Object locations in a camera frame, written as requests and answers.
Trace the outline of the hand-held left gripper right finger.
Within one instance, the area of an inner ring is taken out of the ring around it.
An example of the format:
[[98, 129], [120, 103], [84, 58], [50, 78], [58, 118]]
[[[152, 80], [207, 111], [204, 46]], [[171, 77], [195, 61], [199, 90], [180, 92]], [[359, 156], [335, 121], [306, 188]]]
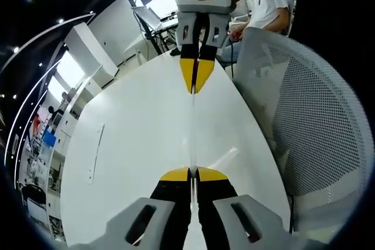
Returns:
[[222, 172], [197, 168], [199, 222], [208, 249], [291, 249], [282, 219], [248, 194], [238, 195]]

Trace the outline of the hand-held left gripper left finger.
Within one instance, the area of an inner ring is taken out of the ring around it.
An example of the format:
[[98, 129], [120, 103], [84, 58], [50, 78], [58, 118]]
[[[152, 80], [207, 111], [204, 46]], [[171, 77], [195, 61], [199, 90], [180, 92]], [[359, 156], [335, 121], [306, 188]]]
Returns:
[[97, 249], [159, 249], [174, 209], [190, 212], [190, 169], [165, 173], [150, 197], [141, 197], [109, 220]]

